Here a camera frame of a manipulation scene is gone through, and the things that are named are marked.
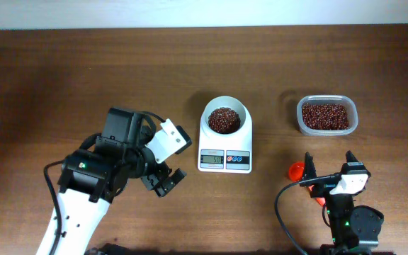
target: wooden tabletop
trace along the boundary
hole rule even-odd
[[[355,132],[302,135],[295,109],[315,94],[351,98]],[[196,167],[200,116],[221,95],[253,118],[250,174]],[[53,209],[44,165],[101,132],[111,106],[170,118],[193,145],[168,159],[188,175],[167,197],[131,180],[89,247],[287,251],[273,200],[289,166],[310,152],[318,175],[339,172],[351,150],[372,174],[356,205],[385,214],[376,251],[408,254],[408,25],[0,31],[0,254],[37,251]],[[331,244],[306,189],[280,213],[306,249]]]

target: white digital scale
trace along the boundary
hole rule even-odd
[[[234,110],[240,117],[240,128],[232,134],[219,134],[209,127],[210,114],[221,107]],[[230,96],[214,98],[201,116],[198,169],[200,171],[248,174],[253,160],[253,122],[247,108]]]

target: container of beans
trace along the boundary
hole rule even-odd
[[[306,96],[297,105],[297,120],[304,135],[348,135],[358,125],[355,103],[347,96]]]

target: white wall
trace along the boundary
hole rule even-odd
[[[0,29],[408,23],[408,0],[0,0]]]

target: black cable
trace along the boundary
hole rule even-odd
[[[309,180],[305,180],[305,181],[298,181],[295,183],[291,183],[289,185],[287,185],[286,187],[284,187],[279,193],[278,195],[276,195],[275,198],[275,214],[276,217],[278,218],[278,221],[280,222],[281,227],[283,228],[284,232],[286,233],[286,235],[289,237],[289,239],[292,241],[292,243],[294,244],[295,248],[297,248],[297,250],[302,254],[302,255],[308,255],[308,253],[306,253],[306,251],[304,249],[302,249],[302,247],[300,247],[300,245],[297,243],[297,241],[295,241],[294,237],[292,237],[292,235],[289,233],[288,228],[286,227],[286,225],[284,224],[283,220],[281,219],[280,213],[278,211],[278,199],[280,198],[281,194],[286,191],[287,189],[289,189],[292,186],[298,185],[298,184],[302,184],[302,183],[309,183],[309,182],[313,182],[313,181],[318,181],[318,180],[323,180],[323,179],[332,179],[332,178],[336,178],[335,175],[329,175],[329,176],[320,176],[317,178],[311,178]]]
[[[155,113],[151,113],[151,112],[148,112],[148,111],[142,111],[141,113],[150,115],[150,116],[156,118],[157,120],[160,120],[160,122],[162,122],[162,123],[165,122],[165,120],[164,120],[162,117],[158,116],[158,115],[155,114]]]
[[[55,188],[53,187],[53,184],[52,184],[52,182],[50,180],[50,177],[48,176],[48,169],[51,166],[56,166],[56,165],[62,164],[62,163],[64,163],[64,160],[56,161],[56,162],[53,162],[51,164],[46,165],[45,168],[43,169],[43,175],[45,175],[45,180],[47,181],[48,189],[50,190],[51,198],[53,199],[53,205],[55,206],[56,218],[57,218],[57,229],[56,229],[56,233],[55,233],[56,237],[55,237],[55,241],[53,242],[53,246],[51,247],[50,255],[55,254],[57,244],[59,244],[59,242],[60,242],[60,237],[61,237],[61,233],[62,233],[62,218],[61,218],[60,205],[57,202],[57,198],[56,198],[56,191],[55,191]]]
[[[330,227],[330,224],[327,222],[327,219],[326,219],[326,217],[325,217],[325,208],[327,208],[327,204],[324,204],[324,205],[322,206],[322,218],[324,219],[325,225],[327,225],[327,226]]]

